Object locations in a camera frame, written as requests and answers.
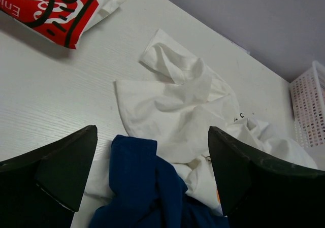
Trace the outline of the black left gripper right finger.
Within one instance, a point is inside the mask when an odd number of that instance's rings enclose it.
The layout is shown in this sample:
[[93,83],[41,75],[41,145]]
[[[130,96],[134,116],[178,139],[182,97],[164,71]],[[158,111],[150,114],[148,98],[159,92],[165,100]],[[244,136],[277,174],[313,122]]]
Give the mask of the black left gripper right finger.
[[230,227],[324,227],[324,171],[281,160],[214,126],[208,147]]

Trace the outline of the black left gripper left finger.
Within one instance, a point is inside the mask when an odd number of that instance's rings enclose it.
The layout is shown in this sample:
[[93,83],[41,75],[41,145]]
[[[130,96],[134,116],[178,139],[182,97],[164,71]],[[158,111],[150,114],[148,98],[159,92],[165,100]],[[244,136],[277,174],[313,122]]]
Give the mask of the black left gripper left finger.
[[1,227],[70,227],[98,142],[95,125],[1,161]]

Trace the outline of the blue t-shirt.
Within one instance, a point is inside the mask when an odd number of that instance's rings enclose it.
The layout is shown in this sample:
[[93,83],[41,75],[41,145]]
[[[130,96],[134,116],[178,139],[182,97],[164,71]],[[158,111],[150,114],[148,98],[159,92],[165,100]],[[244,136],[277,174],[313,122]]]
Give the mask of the blue t-shirt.
[[98,208],[89,227],[229,227],[186,194],[174,167],[156,154],[157,141],[117,135],[111,145],[112,201]]

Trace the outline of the white printed t-shirt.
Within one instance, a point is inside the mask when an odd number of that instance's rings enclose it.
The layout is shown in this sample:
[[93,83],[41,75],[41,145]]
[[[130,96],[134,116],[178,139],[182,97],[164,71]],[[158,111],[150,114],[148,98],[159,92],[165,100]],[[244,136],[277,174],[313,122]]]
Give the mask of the white printed t-shirt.
[[208,130],[216,126],[234,138],[294,164],[317,167],[312,157],[270,123],[242,115],[234,91],[204,61],[163,30],[156,31],[140,61],[171,79],[116,82],[117,103],[131,137],[157,141],[157,155],[184,180],[187,194],[221,215]]

